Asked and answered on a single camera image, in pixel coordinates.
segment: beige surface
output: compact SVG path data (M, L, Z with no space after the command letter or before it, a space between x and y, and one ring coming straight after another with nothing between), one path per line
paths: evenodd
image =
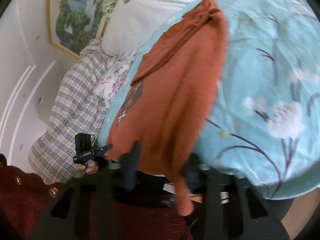
M306 226L320 203L320 188L297 197L282 220L290 239L293 240Z

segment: rhinestone button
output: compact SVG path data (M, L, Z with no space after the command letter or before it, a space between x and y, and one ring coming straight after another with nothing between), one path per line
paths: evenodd
M50 189L49 192L50 192L50 196L51 196L51 197L56 197L56 196L58 195L58 192L59 192L59 191L58 191L57 188L53 187L53 188Z
M16 183L17 183L18 185L21 185L21 178L20 178L20 177L16 177Z

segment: dark red garment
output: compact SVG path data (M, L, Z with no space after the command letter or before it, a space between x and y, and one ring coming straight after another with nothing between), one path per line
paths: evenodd
M0 209L19 235L26 239L41 211L54 199L50 194L51 189L58 189L59 194L63 184L46 185L35 174L7 166L1 156L0 163ZM184 219L178 216L175 208L148 209L121 203L116 205L119 240L179 240L187 229ZM90 218L89 221L89 228L94 228L94 219ZM89 235L94 236L94 230L90 230Z

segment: orange garment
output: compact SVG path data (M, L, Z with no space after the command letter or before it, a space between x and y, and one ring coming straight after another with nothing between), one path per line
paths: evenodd
M178 212L192 211L181 169L216 96L227 25L213 0L203 0L143 56L114 120L108 159L140 141L139 171L164 174L175 187Z

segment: light blue floral bedding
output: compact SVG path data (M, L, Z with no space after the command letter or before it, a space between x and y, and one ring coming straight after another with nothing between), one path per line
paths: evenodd
M163 32L140 50L128 74ZM210 165L241 171L266 198L284 199L320 185L320 24L305 0L215 0L228 21L229 45L218 95L194 152ZM130 87L123 86L98 137Z

